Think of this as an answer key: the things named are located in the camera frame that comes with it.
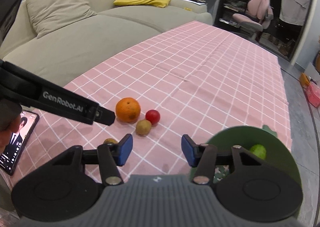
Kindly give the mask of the person left hand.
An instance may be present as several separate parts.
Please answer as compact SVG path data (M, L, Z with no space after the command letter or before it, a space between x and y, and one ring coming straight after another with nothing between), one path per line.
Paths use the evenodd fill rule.
M19 131L20 122L21 122L21 116L18 115L4 131L1 131L1 137L0 137L1 148L4 148L8 145L8 143L11 140L12 133L16 133Z

